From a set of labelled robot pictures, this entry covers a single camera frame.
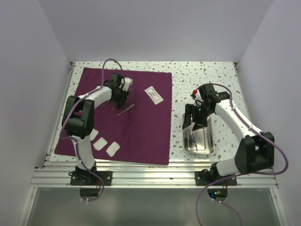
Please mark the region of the steel tweezers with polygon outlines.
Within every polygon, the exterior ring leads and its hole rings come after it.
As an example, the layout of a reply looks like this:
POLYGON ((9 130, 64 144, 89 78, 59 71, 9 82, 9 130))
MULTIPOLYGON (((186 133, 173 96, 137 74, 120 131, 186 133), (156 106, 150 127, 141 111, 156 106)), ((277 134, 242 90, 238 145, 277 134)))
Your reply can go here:
POLYGON ((127 107, 125 110, 121 111, 120 113, 117 114, 117 116, 125 113, 126 111, 130 110, 131 108, 133 108, 135 106, 135 104, 130 105, 129 107, 127 107))

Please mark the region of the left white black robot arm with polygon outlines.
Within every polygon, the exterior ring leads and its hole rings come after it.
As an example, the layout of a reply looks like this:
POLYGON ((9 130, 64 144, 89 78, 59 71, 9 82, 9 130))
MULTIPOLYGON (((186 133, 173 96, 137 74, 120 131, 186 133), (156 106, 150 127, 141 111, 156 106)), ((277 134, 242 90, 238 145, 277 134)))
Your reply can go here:
POLYGON ((95 109, 106 102, 123 107, 132 84, 131 78, 111 73, 108 80, 93 90, 67 98, 61 131, 66 132, 66 138, 72 140, 78 160, 76 172, 83 171, 81 179, 87 185, 94 184, 98 179, 90 140, 95 123, 95 109))

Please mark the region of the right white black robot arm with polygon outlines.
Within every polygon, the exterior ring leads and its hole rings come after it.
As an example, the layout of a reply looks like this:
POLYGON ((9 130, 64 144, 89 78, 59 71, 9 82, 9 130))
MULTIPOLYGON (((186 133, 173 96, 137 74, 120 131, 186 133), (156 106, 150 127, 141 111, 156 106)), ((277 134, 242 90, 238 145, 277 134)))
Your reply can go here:
POLYGON ((246 175, 271 168, 274 165, 274 136, 254 126, 237 108, 229 89, 217 92, 214 84, 200 85, 191 94, 193 104, 185 105, 182 129, 192 130, 208 126, 212 114, 219 116, 236 136, 239 146, 233 158, 216 162, 196 177, 205 185, 220 185, 227 176, 246 175))

